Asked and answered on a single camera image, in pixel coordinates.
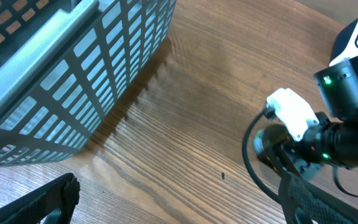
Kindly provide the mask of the tin can with pull tab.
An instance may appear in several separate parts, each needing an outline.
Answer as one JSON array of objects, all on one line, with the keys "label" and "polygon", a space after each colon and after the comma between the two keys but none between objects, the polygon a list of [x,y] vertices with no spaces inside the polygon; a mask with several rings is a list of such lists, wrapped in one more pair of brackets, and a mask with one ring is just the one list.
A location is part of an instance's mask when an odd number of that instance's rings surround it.
[{"label": "tin can with pull tab", "polygon": [[258,130],[253,139],[254,151],[257,158],[267,158],[268,149],[291,139],[288,129],[281,124],[271,124]]}]

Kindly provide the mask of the white barcode scanner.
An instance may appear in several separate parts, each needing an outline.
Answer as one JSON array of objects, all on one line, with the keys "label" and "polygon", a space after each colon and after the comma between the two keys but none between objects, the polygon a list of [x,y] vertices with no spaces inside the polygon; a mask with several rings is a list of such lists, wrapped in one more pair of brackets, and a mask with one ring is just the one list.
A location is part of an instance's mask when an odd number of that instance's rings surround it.
[{"label": "white barcode scanner", "polygon": [[333,44],[329,66],[332,67],[356,56],[358,56],[358,18],[337,35]]}]

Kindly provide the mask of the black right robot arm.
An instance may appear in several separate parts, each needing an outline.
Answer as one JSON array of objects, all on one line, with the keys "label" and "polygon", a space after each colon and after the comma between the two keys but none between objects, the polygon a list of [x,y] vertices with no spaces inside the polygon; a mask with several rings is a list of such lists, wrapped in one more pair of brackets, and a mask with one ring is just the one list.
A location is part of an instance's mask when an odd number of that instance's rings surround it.
[{"label": "black right robot arm", "polygon": [[259,158],[279,172],[298,176],[307,166],[358,167],[358,56],[313,76],[329,111],[315,113],[300,95],[280,88],[267,97],[266,109],[280,120],[264,131]]}]

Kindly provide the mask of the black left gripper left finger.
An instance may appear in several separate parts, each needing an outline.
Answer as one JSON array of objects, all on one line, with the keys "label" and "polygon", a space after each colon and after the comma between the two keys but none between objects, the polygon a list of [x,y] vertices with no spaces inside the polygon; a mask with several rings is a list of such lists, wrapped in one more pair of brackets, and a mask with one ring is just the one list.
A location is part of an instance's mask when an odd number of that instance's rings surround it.
[{"label": "black left gripper left finger", "polygon": [[80,199],[80,183],[66,173],[0,208],[0,223],[70,223]]}]

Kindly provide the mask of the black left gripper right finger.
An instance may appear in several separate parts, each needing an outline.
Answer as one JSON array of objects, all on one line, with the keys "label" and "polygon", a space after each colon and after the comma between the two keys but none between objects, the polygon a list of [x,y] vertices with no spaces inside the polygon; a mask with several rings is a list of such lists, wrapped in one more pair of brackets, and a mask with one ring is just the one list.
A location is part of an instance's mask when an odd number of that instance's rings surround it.
[{"label": "black left gripper right finger", "polygon": [[283,175],[278,196],[287,223],[358,224],[358,209],[292,173]]}]

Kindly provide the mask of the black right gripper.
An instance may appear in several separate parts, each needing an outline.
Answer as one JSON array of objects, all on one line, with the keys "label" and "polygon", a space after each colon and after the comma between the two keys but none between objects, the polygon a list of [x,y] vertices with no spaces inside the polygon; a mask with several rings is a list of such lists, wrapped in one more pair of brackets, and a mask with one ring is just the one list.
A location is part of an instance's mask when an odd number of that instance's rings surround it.
[{"label": "black right gripper", "polygon": [[293,163],[282,145],[267,149],[267,155],[280,177],[292,173],[303,179],[312,179],[324,165],[332,165],[334,140],[333,123],[324,112],[317,112],[319,124],[306,130],[303,139],[294,142]]}]

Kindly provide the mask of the grey plastic mesh basket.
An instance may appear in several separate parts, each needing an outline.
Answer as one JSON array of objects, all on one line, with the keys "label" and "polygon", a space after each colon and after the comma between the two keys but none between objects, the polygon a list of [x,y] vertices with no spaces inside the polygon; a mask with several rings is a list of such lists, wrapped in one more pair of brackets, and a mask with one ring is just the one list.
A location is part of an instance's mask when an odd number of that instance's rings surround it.
[{"label": "grey plastic mesh basket", "polygon": [[167,36],[175,0],[0,0],[0,167],[79,153]]}]

